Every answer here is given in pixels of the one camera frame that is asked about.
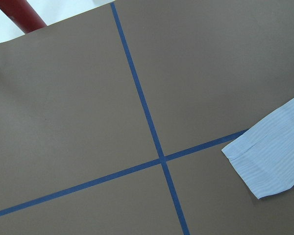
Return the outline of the light blue striped shirt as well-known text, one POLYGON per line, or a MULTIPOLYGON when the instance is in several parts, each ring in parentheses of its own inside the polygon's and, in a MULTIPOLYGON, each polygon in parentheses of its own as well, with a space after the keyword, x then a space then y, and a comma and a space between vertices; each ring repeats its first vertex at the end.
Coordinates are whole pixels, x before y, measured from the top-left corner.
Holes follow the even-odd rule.
POLYGON ((222 150, 257 199, 294 186, 294 98, 222 150))

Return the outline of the blue tape line crosswise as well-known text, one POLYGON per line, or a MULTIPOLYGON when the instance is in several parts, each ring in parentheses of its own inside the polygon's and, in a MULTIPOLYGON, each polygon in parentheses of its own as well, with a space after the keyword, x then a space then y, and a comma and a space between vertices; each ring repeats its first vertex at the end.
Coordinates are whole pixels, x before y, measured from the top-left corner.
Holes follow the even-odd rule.
MULTIPOLYGON (((189 155, 189 154, 192 154, 192 153, 219 145, 221 143, 225 143, 225 142, 234 140, 234 139, 238 138, 239 136, 241 136, 242 134, 244 134, 246 131, 247 130, 245 129, 245 130, 242 130, 242 131, 239 131, 239 132, 236 132, 236 133, 233 133, 233 134, 230 134, 230 135, 227 135, 227 136, 224 136, 224 137, 221 137, 221 138, 209 141, 209 142, 205 142, 205 143, 196 145, 194 147, 190 147, 190 148, 178 151, 176 153, 169 154, 169 155, 165 156, 165 160, 171 161, 173 159, 184 157, 186 155, 189 155)), ((57 192, 33 199, 33 200, 30 200, 30 201, 15 205, 15 206, 8 207, 6 209, 0 210, 0 217, 7 215, 7 214, 10 214, 10 213, 13 213, 13 212, 16 212, 16 211, 23 210, 28 207, 32 207, 32 206, 50 201, 50 200, 54 200, 56 198, 59 198, 59 197, 62 197, 62 196, 65 196, 65 195, 68 195, 71 193, 75 193, 77 191, 84 190, 86 188, 90 188, 90 187, 93 187, 93 186, 96 186, 96 185, 123 177, 128 174, 132 174, 134 172, 137 172, 137 171, 140 171, 143 169, 150 168, 152 166, 159 165, 160 163, 161 163, 160 159, 155 159, 155 160, 152 160, 152 161, 149 161, 149 162, 146 162, 143 164, 139 164, 139 165, 136 165, 136 166, 112 173, 112 174, 108 174, 106 176, 103 176, 103 177, 100 177, 100 178, 97 178, 97 179, 70 187, 67 189, 63 189, 63 190, 60 190, 60 191, 57 191, 57 192)))

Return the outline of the red metal bottle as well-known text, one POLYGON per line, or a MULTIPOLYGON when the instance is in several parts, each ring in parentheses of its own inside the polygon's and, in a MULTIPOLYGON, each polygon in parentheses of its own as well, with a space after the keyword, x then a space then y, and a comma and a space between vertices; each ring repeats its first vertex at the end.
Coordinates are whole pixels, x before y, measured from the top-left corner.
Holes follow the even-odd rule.
POLYGON ((47 27, 26 0, 0 0, 0 10, 24 33, 47 27))

